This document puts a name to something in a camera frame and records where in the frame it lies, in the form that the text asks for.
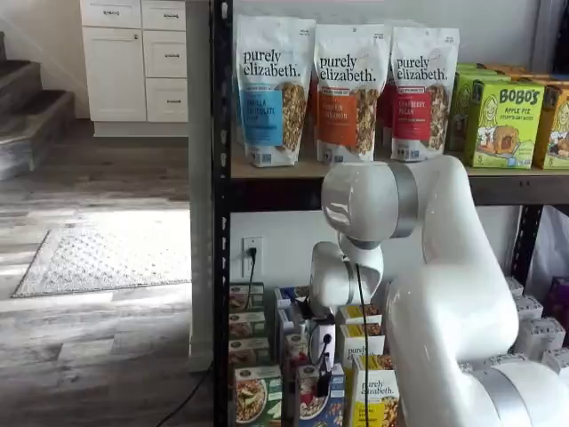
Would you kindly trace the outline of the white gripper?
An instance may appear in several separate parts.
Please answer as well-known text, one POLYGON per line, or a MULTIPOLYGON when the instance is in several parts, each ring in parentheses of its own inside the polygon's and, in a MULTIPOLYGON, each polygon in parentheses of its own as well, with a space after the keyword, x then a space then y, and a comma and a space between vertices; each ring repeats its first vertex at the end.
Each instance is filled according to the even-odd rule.
MULTIPOLYGON (((334 362, 336 325, 334 318, 313 318, 309 321, 309 362, 319 363, 324 357, 334 362)), ((332 380, 332 369, 320 367, 317 378, 317 396, 327 397, 332 380)))

